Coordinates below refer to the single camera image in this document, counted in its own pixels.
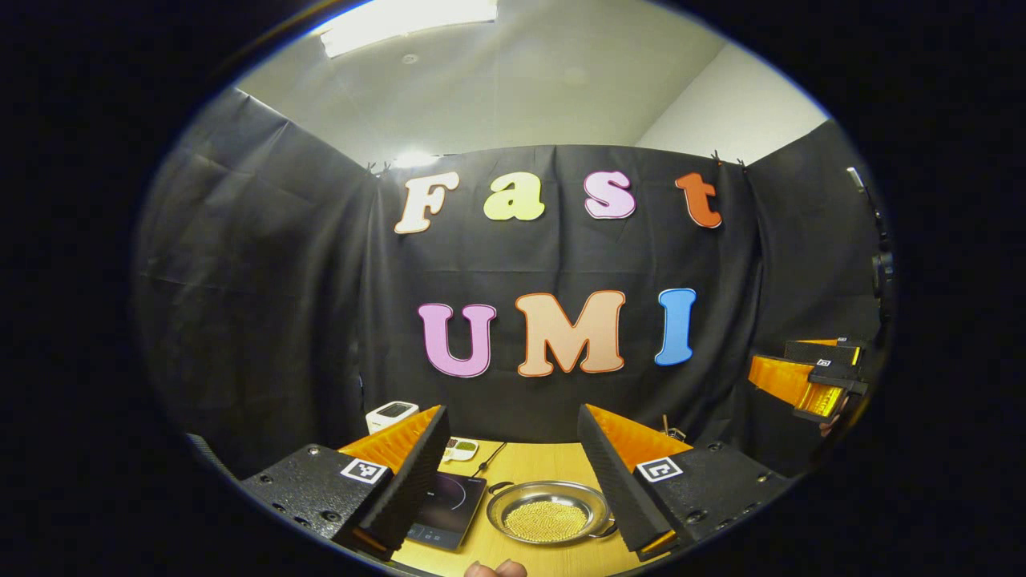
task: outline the yellow letter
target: yellow letter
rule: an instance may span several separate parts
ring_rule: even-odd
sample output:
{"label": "yellow letter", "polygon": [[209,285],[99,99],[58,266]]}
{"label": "yellow letter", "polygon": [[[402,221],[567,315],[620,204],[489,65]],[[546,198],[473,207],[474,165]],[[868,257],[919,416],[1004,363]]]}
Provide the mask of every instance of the yellow letter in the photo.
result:
{"label": "yellow letter", "polygon": [[452,190],[458,186],[460,176],[456,172],[406,181],[406,205],[402,209],[402,220],[395,225],[395,231],[409,234],[428,230],[431,222],[424,218],[424,209],[430,208],[432,215],[437,215],[445,202],[445,189]]}
{"label": "yellow letter", "polygon": [[484,201],[484,216],[492,221],[508,221],[513,217],[518,221],[534,221],[545,211],[542,181],[530,172],[503,175],[491,183],[491,192],[495,194]]}
{"label": "yellow letter", "polygon": [[585,373],[609,373],[624,366],[620,356],[620,307],[626,302],[620,291],[598,291],[588,297],[578,321],[571,326],[556,298],[548,293],[524,295],[516,300],[517,310],[527,322],[527,352],[517,373],[524,377],[545,377],[552,374],[552,363],[546,360],[547,347],[563,373],[577,364],[584,346],[588,356],[581,363]]}

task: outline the power cord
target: power cord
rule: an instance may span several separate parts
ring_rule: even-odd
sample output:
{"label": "power cord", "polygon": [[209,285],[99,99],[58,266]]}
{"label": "power cord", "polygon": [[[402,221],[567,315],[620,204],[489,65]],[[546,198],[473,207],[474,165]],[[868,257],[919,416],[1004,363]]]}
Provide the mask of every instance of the power cord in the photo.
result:
{"label": "power cord", "polygon": [[488,468],[488,463],[490,463],[491,460],[496,458],[496,455],[498,455],[499,452],[503,450],[503,447],[506,447],[505,443],[500,445],[499,449],[496,449],[495,453],[492,453],[490,457],[482,461],[480,465],[477,465],[477,470],[474,471],[474,474],[470,475],[470,478],[474,478],[475,476],[477,476],[477,473],[484,472],[484,469]]}

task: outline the white wall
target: white wall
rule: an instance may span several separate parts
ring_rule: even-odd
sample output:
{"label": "white wall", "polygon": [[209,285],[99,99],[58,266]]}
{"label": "white wall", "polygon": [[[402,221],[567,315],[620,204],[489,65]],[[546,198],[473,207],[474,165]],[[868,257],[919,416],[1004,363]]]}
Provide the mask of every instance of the white wall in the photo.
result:
{"label": "white wall", "polygon": [[746,164],[827,120],[819,105],[768,65],[727,43],[637,142]]}

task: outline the bowl handle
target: bowl handle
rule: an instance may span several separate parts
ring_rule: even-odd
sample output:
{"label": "bowl handle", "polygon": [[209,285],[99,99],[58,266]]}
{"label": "bowl handle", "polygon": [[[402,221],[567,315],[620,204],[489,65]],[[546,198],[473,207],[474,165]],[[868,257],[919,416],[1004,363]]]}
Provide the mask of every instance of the bowl handle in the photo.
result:
{"label": "bowl handle", "polygon": [[488,488],[488,495],[495,495],[497,489],[500,489],[502,487],[507,487],[509,485],[513,485],[513,482],[512,480],[504,480],[502,483],[497,483],[497,484],[495,484],[495,485],[492,485],[491,487]]}
{"label": "bowl handle", "polygon": [[609,521],[613,522],[613,525],[610,525],[608,527],[608,529],[606,529],[605,531],[599,533],[598,535],[588,535],[588,537],[591,537],[592,539],[601,539],[603,537],[608,537],[609,535],[613,535],[614,533],[616,533],[617,529],[618,529],[617,528],[617,520],[615,520],[615,518],[613,518],[610,516]]}

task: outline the ceiling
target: ceiling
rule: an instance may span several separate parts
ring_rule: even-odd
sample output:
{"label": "ceiling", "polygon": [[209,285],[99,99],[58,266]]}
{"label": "ceiling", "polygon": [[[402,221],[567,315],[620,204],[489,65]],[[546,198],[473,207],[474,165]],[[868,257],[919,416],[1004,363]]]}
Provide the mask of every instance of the ceiling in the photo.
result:
{"label": "ceiling", "polygon": [[[361,164],[418,152],[634,146],[726,40],[641,0],[499,0],[495,23],[334,59],[308,35],[238,84]],[[403,56],[417,62],[404,64]]]}

